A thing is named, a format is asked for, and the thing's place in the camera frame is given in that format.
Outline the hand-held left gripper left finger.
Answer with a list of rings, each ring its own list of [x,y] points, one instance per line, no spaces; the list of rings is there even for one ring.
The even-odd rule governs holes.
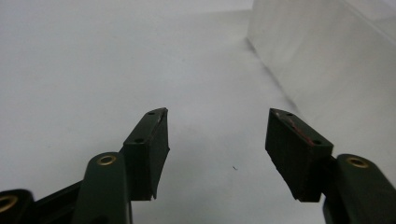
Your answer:
[[[165,107],[147,112],[123,143],[122,154],[131,201],[157,198],[157,189],[170,150],[167,114]]]

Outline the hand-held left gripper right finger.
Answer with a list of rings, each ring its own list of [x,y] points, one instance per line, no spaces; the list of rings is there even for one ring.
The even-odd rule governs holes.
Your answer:
[[[269,109],[265,150],[296,200],[319,201],[321,173],[332,156],[332,149],[328,139],[296,115]]]

